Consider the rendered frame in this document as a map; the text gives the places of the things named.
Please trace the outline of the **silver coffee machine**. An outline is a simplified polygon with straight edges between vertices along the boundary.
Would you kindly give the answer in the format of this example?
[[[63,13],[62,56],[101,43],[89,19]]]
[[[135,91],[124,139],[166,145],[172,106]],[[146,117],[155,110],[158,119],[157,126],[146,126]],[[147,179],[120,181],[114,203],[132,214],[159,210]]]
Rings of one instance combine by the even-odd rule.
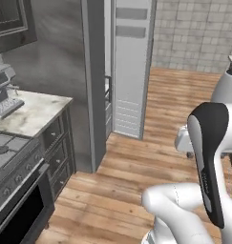
[[[24,101],[11,98],[8,89],[17,88],[11,84],[15,71],[9,64],[0,64],[0,119],[4,119],[24,105]]]

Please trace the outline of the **white fridge door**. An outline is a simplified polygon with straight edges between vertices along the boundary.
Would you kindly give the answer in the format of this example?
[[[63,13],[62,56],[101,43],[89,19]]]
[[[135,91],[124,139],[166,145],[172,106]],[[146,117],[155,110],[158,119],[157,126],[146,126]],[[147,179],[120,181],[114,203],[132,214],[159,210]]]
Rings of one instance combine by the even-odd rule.
[[[114,132],[143,137],[157,0],[116,0]]]

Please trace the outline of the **dark wall cupboard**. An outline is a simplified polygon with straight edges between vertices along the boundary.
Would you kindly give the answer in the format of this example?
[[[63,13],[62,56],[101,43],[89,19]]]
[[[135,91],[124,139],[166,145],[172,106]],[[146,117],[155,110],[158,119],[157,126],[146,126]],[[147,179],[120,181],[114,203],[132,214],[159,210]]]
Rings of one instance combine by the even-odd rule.
[[[31,0],[0,0],[0,53],[37,40]]]

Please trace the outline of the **dark drawer front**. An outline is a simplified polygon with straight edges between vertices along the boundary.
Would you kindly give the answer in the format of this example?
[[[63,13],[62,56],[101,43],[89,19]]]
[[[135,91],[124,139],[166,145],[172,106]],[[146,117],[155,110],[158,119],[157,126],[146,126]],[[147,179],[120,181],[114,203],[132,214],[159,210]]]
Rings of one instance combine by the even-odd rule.
[[[49,156],[47,157],[47,159],[48,164],[50,165],[49,170],[51,179],[54,179],[54,177],[58,173],[58,170],[67,159],[67,148],[65,139],[54,144],[49,152]],[[55,164],[55,159],[61,159],[63,162],[60,165],[57,165]]]
[[[60,119],[56,118],[43,132],[44,147],[47,150],[53,142],[62,134]]]
[[[53,182],[53,197],[57,198],[63,188],[65,187],[67,181],[69,180],[70,174],[70,165],[66,162],[62,168],[58,171],[57,176],[54,178]]]

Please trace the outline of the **grey gas hob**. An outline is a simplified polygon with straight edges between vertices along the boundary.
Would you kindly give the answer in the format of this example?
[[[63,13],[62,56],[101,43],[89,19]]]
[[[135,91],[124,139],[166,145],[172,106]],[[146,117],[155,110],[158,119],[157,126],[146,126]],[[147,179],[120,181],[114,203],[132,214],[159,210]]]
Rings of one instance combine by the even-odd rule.
[[[38,162],[34,160],[38,153],[42,158],[42,150],[37,138],[0,132],[0,172],[6,171],[0,176],[0,179],[28,159]]]

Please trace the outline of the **black oven door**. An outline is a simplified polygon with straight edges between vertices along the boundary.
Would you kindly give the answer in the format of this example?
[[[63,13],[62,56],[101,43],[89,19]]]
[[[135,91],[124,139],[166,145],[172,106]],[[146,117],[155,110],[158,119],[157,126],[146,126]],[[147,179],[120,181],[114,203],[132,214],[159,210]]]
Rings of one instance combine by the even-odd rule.
[[[34,244],[53,211],[54,200],[47,169],[0,225],[0,244]]]

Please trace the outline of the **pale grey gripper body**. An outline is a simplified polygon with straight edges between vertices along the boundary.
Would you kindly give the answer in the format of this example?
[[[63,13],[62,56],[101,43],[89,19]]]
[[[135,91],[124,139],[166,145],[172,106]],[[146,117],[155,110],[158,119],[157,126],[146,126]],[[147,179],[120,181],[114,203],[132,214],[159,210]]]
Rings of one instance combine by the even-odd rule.
[[[187,126],[181,126],[175,139],[175,148],[179,152],[191,153],[193,151],[192,143],[189,137]]]

